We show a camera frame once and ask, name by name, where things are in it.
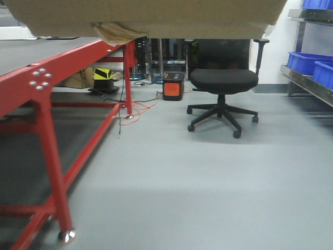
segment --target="caster wheel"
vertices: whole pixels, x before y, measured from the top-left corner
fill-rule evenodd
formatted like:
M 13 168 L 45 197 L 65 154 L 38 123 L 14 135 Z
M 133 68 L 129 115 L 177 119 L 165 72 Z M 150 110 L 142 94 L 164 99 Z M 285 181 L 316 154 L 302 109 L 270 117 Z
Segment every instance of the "caster wheel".
M 234 138 L 238 139 L 238 138 L 240 138 L 240 134 L 241 134 L 241 132 L 239 130 L 236 130 L 236 131 L 234 131 L 233 136 L 234 136 Z
M 190 115 L 192 114 L 192 108 L 187 108 L 186 112 Z
M 58 241 L 64 245 L 68 245 L 75 240 L 75 236 L 76 233 L 74 229 L 65 232 L 60 232 L 58 234 Z
M 189 132 L 193 132 L 194 131 L 194 125 L 188 125 L 187 126 L 187 130 L 189 131 Z
M 253 116 L 252 117 L 252 122 L 258 123 L 258 121 L 259 121 L 259 117 L 258 116 Z

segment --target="chair base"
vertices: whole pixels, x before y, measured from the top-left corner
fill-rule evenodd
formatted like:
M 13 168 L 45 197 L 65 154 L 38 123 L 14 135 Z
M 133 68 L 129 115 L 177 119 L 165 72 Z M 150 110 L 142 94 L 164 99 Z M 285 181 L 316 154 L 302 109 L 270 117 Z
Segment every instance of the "chair base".
M 238 124 L 238 122 L 235 120 L 235 118 L 230 114 L 230 112 L 254 115 L 252 118 L 252 122 L 258 123 L 258 121 L 259 121 L 258 112 L 227 105 L 225 103 L 225 95 L 222 95 L 222 94 L 219 95 L 219 97 L 217 98 L 217 104 L 188 105 L 187 113 L 192 114 L 193 108 L 207 109 L 207 111 L 191 122 L 191 124 L 187 127 L 188 131 L 190 131 L 190 132 L 194 131 L 194 124 L 198 123 L 199 121 L 205 120 L 206 118 L 208 118 L 212 115 L 215 115 L 215 114 L 217 114 L 218 118 L 222 118 L 222 116 L 227 118 L 227 120 L 237 129 L 233 133 L 234 138 L 240 138 L 241 126 Z

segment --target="black office chair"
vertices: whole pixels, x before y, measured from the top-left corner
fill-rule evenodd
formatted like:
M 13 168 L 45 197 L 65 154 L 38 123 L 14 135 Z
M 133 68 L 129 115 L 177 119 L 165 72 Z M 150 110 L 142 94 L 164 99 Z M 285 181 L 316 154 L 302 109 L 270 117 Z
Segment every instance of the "black office chair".
M 225 103 L 225 95 L 245 92 L 258 84 L 258 74 L 264 45 L 268 39 L 254 39 L 259 43 L 255 73 L 249 70 L 250 40 L 199 40 L 198 68 L 190 74 L 192 84 L 197 91 L 205 91 L 218 95 L 215 104 L 188 105 L 187 113 L 193 108 L 207 109 L 205 113 L 194 119 L 187 127 L 194 131 L 194 125 L 214 114 L 222 115 L 235 127 L 234 138 L 240 138 L 241 126 L 229 113 L 254 115 L 252 122 L 258 123 L 258 112 L 233 107 Z

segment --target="cardboard box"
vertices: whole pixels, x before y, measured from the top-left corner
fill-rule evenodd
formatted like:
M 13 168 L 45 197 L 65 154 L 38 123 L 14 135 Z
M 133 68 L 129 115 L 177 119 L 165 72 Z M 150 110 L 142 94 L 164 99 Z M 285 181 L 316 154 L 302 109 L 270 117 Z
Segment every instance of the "cardboard box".
M 261 38 L 287 0 L 4 0 L 36 36 Z
M 94 86 L 94 69 L 85 68 L 57 84 L 60 87 L 74 89 L 92 88 Z

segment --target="chair backrest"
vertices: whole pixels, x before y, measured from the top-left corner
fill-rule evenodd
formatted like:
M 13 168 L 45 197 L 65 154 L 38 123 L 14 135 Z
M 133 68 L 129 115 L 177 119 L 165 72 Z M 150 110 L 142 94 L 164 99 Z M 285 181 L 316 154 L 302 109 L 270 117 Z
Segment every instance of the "chair backrest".
M 249 69 L 250 40 L 200 39 L 198 68 Z

